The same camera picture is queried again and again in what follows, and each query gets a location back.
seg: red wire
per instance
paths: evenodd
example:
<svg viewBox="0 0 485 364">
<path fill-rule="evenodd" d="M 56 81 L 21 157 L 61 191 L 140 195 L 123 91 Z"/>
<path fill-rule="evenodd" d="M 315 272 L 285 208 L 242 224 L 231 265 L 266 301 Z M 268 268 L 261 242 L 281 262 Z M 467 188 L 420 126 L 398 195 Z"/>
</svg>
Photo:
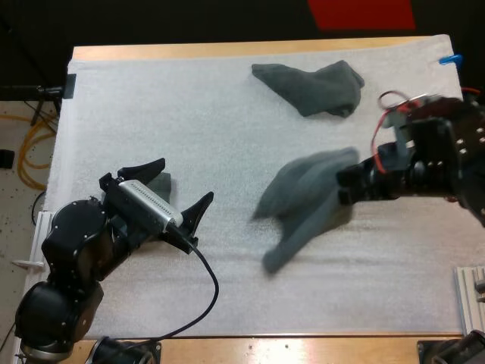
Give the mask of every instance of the red wire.
<svg viewBox="0 0 485 364">
<path fill-rule="evenodd" d="M 377 151 L 377 148 L 376 148 L 376 136 L 377 136 L 377 132 L 379 131 L 380 127 L 382 126 L 384 120 L 386 120 L 386 116 L 390 113 L 391 111 L 390 110 L 386 110 L 382 116 L 380 117 L 380 120 L 379 122 L 377 123 L 377 126 L 376 126 L 376 130 L 374 131 L 374 135 L 372 136 L 372 141 L 371 141 L 371 153 L 372 155 L 374 156 L 374 162 L 377 166 L 377 169 L 379 170 L 380 173 L 382 174 L 386 174 L 387 171 L 386 169 L 384 168 L 384 166 L 382 165 L 382 162 L 380 160 L 380 156 L 379 156 L 379 152 Z"/>
<path fill-rule="evenodd" d="M 474 89 L 473 87 L 462 87 L 462 92 L 474 93 L 475 95 L 480 95 L 482 93 L 479 89 Z"/>
</svg>

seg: fabric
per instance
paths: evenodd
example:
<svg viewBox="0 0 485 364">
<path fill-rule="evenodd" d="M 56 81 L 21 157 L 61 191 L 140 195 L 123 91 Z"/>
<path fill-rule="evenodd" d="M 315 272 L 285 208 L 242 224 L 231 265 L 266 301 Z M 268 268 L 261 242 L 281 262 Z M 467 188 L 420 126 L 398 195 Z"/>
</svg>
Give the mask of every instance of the fabric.
<svg viewBox="0 0 485 364">
<path fill-rule="evenodd" d="M 347 224 L 351 206 L 341 206 L 336 173 L 358 163 L 353 148 L 321 152 L 285 165 L 264 191 L 255 218 L 276 217 L 283 236 L 264 254 L 264 268 L 282 268 L 312 238 Z"/>
<path fill-rule="evenodd" d="M 172 192 L 172 180 L 170 173 L 161 172 L 157 177 L 147 184 L 147 187 L 159 195 L 162 199 L 170 203 L 170 194 Z"/>
<path fill-rule="evenodd" d="M 199 249 L 221 284 L 219 300 L 185 335 L 458 331 L 453 269 L 483 264 L 483 228 L 457 204 L 407 198 L 354 207 L 352 220 L 314 238 L 267 275 L 261 260 L 280 227 L 252 215 L 288 161 L 354 146 L 361 159 L 382 110 L 377 97 L 460 97 L 448 36 L 398 47 L 151 61 L 72 61 L 74 98 L 64 100 L 45 208 L 90 195 L 98 179 L 164 157 L 171 205 L 183 211 L 208 191 Z M 365 79 L 361 103 L 341 120 L 306 119 L 251 75 L 251 65 L 303 71 L 346 59 Z M 393 139 L 379 132 L 377 144 Z M 89 337 L 147 337 L 185 325 L 209 304 L 202 264 L 166 243 L 148 243 L 102 283 Z"/>
<path fill-rule="evenodd" d="M 283 64 L 254 64 L 252 74 L 293 105 L 301 116 L 326 111 L 345 118 L 357 108 L 365 84 L 345 61 L 315 72 Z"/>
</svg>

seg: table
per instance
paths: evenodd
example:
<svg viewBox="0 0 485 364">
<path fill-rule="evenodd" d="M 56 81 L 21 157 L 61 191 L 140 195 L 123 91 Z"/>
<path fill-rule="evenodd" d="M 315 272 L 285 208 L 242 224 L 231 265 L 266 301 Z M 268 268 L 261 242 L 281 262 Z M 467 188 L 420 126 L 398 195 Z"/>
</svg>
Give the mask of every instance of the table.
<svg viewBox="0 0 485 364">
<path fill-rule="evenodd" d="M 339 49 L 359 49 L 393 46 L 419 40 L 421 37 L 322 39 L 282 42 L 241 42 L 168 45 L 107 45 L 74 49 L 73 59 L 84 61 L 130 60 L 155 58 L 197 58 L 237 55 L 317 52 Z M 418 363 L 418 340 L 448 340 L 459 333 L 436 336 L 429 333 L 317 337 L 292 334 L 279 337 L 227 337 L 170 339 L 162 344 L 162 362 L 190 363 Z M 80 341 L 66 364 L 83 363 L 94 342 Z"/>
</svg>

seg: black background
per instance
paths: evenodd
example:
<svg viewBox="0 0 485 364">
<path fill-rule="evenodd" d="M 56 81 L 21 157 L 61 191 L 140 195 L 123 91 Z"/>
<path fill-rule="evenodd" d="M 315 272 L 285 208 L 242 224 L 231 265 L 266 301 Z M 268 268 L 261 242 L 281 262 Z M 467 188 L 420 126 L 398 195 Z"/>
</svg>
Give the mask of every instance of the black background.
<svg viewBox="0 0 485 364">
<path fill-rule="evenodd" d="M 447 33 L 465 56 L 462 84 L 485 84 L 485 2 L 413 0 L 416 31 L 321 32 L 306 0 L 0 0 L 0 86 L 46 84 L 17 50 L 19 39 L 47 83 L 64 84 L 74 46 L 241 42 Z"/>
</svg>

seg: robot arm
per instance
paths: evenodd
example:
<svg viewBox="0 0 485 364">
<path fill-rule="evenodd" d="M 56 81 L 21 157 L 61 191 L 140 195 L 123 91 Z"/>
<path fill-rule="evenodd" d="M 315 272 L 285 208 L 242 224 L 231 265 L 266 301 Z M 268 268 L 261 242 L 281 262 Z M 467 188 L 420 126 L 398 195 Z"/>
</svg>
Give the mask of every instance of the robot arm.
<svg viewBox="0 0 485 364">
<path fill-rule="evenodd" d="M 453 196 L 485 226 L 485 114 L 459 99 L 422 96 L 386 111 L 394 143 L 337 174 L 340 202 Z"/>
<path fill-rule="evenodd" d="M 214 194 L 178 212 L 146 186 L 164 166 L 159 159 L 122 168 L 117 178 L 106 174 L 99 180 L 102 202 L 94 197 L 75 201 L 55 215 L 42 244 L 50 274 L 26 293 L 15 317 L 15 334 L 28 362 L 69 357 L 102 300 L 99 282 L 142 243 L 156 237 L 185 253 L 197 245 L 194 234 Z"/>
</svg>

